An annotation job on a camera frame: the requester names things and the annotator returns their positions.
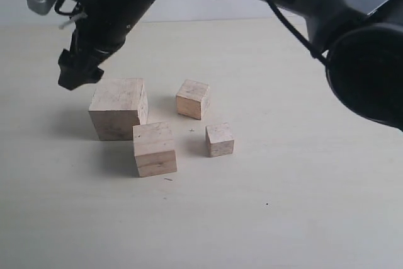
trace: wooden block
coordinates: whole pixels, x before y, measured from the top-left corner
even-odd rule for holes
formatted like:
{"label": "wooden block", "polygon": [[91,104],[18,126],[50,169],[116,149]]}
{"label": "wooden block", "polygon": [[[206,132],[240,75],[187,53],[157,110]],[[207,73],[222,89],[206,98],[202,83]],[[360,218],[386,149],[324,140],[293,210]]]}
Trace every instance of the wooden block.
{"label": "wooden block", "polygon": [[176,109],[180,115],[201,120],[210,106],[210,87],[186,80],[176,94]]}
{"label": "wooden block", "polygon": [[228,123],[206,127],[206,142],[210,157],[219,157],[234,152],[234,136]]}
{"label": "wooden block", "polygon": [[140,177],[177,172],[173,133],[168,122],[134,126],[133,146]]}
{"label": "wooden block", "polygon": [[143,79],[102,79],[89,107],[102,141],[132,140],[133,126],[147,123],[149,105]]}

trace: white table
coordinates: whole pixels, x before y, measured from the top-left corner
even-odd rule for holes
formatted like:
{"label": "white table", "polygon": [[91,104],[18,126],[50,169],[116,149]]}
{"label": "white table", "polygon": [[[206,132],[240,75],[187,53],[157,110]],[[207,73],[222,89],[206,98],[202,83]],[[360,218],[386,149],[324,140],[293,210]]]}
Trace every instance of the white table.
{"label": "white table", "polygon": [[[278,21],[141,24],[102,66],[172,124],[178,172],[142,179],[130,142],[96,140],[94,86],[57,85],[71,29],[0,31],[1,269],[402,268],[403,134],[340,104]],[[202,122],[175,112],[185,79],[211,85]],[[236,150],[210,159],[220,122]]]}

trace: wooden cube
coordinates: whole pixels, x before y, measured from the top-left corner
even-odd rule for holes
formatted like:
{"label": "wooden cube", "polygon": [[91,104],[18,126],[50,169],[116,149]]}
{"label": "wooden cube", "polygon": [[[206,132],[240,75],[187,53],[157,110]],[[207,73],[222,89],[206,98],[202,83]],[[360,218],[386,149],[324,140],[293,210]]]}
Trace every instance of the wooden cube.
{"label": "wooden cube", "polygon": [[201,120],[210,106],[210,87],[186,80],[176,94],[176,109],[180,115]]}
{"label": "wooden cube", "polygon": [[234,152],[234,136],[228,123],[206,127],[206,142],[210,157],[219,157]]}
{"label": "wooden cube", "polygon": [[140,177],[177,172],[173,133],[168,122],[134,126],[133,146]]}
{"label": "wooden cube", "polygon": [[143,79],[102,79],[89,107],[102,141],[132,140],[133,126],[147,123],[149,105]]}

